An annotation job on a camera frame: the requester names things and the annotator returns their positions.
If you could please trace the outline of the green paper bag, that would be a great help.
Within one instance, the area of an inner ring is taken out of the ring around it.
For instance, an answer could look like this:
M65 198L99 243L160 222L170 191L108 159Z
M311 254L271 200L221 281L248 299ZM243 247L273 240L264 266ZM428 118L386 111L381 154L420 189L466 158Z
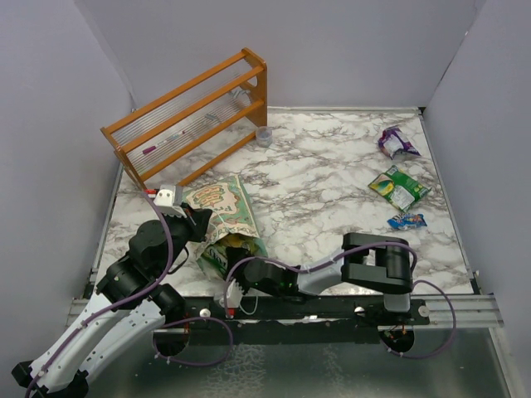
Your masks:
M183 193L183 201L194 209L212 210L207 239L189 245L196 262L201 250L228 234L261 238L250 198L238 176L230 176L198 189L188 189ZM264 242L263 250L265 253L259 256L267 255Z

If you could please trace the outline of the blue candy packet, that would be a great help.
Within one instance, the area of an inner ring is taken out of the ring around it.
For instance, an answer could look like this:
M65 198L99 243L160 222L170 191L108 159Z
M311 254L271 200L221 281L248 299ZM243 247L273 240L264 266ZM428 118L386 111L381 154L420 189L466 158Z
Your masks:
M407 231L427 226L422 214L404 213L387 220L389 226L395 231Z

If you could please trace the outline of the green chips packet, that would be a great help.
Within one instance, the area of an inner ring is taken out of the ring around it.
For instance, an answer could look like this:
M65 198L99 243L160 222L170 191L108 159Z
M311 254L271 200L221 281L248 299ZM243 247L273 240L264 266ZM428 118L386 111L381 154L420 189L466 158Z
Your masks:
M381 172L368 187L400 212L409 211L431 191L396 166Z

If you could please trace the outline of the purple snack packet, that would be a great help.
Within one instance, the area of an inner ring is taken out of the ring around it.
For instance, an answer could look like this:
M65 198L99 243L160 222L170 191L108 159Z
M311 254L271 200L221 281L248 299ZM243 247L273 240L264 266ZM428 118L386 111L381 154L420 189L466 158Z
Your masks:
M421 156L409 138L397 126L388 127L382 131L378 139L378 147L390 159L394 159L399 154Z

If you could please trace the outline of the green yellow snack packet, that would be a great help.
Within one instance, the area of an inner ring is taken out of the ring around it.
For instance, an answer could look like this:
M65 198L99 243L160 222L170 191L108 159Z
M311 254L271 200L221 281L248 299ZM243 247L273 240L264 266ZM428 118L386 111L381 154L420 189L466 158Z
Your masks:
M244 256L265 253L261 238L231 233L201 250L197 265L209 279L225 279L232 264L237 262L234 249L237 252L242 249Z

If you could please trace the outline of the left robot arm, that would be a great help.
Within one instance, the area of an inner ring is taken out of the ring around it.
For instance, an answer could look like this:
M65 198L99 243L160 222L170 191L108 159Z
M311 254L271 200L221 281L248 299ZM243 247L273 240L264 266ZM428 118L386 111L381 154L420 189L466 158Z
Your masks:
M184 298L163 279L187 243L206 239L212 211L183 203L156 214L137 229L61 337L12 369L28 397L86 396L101 372L141 337L185 318Z

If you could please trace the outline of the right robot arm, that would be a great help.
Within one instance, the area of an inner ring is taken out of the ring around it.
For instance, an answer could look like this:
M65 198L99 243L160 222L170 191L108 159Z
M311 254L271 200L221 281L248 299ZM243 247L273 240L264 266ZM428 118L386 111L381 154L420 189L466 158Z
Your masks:
M407 240L361 233L343 236L341 247L310 265L288 265L249 250L229 247L227 276L217 300L228 318L250 289L303 301L326 289L352 284L383 294L382 317L399 324L411 314L412 274L417 253Z

